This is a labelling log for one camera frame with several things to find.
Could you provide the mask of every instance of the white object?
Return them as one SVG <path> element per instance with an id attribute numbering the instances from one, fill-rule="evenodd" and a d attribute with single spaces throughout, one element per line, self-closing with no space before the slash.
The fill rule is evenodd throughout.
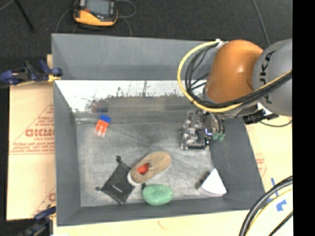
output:
<path id="1" fill-rule="evenodd" d="M 221 197 L 226 193 L 226 188 L 216 169 L 213 169 L 210 175 L 198 188 L 198 191 L 209 197 Z"/>

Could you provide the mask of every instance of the cardboard sheet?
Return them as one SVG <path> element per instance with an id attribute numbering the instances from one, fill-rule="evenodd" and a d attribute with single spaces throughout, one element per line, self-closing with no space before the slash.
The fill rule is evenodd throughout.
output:
<path id="1" fill-rule="evenodd" d="M 33 218 L 56 201 L 53 91 L 10 88 L 7 220 Z"/>

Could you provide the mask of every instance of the blue clamp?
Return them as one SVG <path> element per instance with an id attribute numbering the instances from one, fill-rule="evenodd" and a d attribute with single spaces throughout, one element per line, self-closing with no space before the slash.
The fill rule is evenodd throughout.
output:
<path id="1" fill-rule="evenodd" d="M 31 226 L 27 227 L 23 232 L 17 234 L 17 236 L 37 236 L 40 235 L 50 224 L 52 220 L 49 218 L 50 215 L 56 213 L 56 207 L 50 207 L 37 215 L 35 215 L 34 220 L 36 221 Z"/>
<path id="2" fill-rule="evenodd" d="M 16 70 L 7 70 L 3 73 L 0 73 L 0 81 L 15 86 L 28 81 L 48 81 L 50 75 L 58 78 L 63 75 L 62 69 L 57 67 L 50 69 L 48 64 L 43 59 L 38 62 L 38 65 L 39 68 L 35 69 L 27 60 L 24 62 L 21 68 Z"/>

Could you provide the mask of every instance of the yellow cable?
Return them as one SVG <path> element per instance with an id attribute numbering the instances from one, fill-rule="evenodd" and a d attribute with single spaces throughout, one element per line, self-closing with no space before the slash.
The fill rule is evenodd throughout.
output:
<path id="1" fill-rule="evenodd" d="M 186 60 L 189 58 L 189 56 L 191 56 L 193 53 L 195 53 L 196 51 L 204 48 L 204 47 L 207 47 L 207 46 L 212 46 L 212 45 L 215 45 L 215 44 L 218 44 L 220 43 L 220 40 L 216 40 L 216 41 L 212 41 L 212 42 L 206 42 L 206 43 L 203 43 L 201 45 L 198 45 L 196 47 L 194 47 L 193 49 L 191 49 L 184 57 L 183 59 L 181 60 L 179 66 L 178 66 L 178 70 L 177 70 L 177 82 L 178 82 L 178 85 L 181 89 L 181 91 L 183 92 L 184 96 L 189 100 L 191 101 L 195 106 L 197 106 L 198 108 L 200 109 L 203 109 L 207 112 L 212 112 L 212 113 L 222 113 L 222 112 L 226 112 L 226 111 L 229 111 L 229 110 L 232 110 L 232 109 L 235 109 L 239 106 L 241 106 L 243 103 L 238 103 L 238 104 L 234 104 L 234 105 L 231 105 L 231 106 L 228 106 L 228 107 L 222 107 L 222 108 L 209 108 L 209 107 L 205 107 L 203 105 L 201 105 L 200 103 L 196 102 L 188 93 L 187 91 L 185 90 L 183 84 L 182 84 L 182 79 L 181 79 L 181 73 L 182 73 L 182 68 L 184 66 L 184 63 L 186 62 Z M 264 86 L 262 86 L 261 88 L 257 89 L 257 90 L 260 90 L 260 89 L 263 89 L 265 87 L 267 87 L 268 85 L 270 85 L 271 83 L 273 83 L 274 81 L 276 80 L 279 80 L 281 79 L 283 76 L 285 76 L 286 74 L 290 73 L 290 71 L 286 72 L 285 74 L 279 76 L 278 78 L 275 78 L 274 80 L 270 81 L 269 83 L 265 84 Z"/>
<path id="2" fill-rule="evenodd" d="M 252 220 L 251 224 L 249 225 L 246 235 L 249 235 L 250 230 L 253 228 L 253 225 L 257 222 L 258 218 L 261 216 L 262 213 L 266 212 L 267 209 L 273 206 L 280 198 L 284 198 L 283 196 L 286 196 L 292 190 L 293 188 L 290 188 L 284 191 L 283 193 L 278 195 L 276 198 L 274 198 L 272 201 L 270 201 L 263 209 L 261 209 L 260 212 L 255 216 L 255 218 Z"/>

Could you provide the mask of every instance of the orange device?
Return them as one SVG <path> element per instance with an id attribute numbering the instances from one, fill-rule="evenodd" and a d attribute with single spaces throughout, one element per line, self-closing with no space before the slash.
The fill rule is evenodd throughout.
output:
<path id="1" fill-rule="evenodd" d="M 76 0 L 73 16 L 80 24 L 102 28 L 117 21 L 118 10 L 114 0 Z"/>

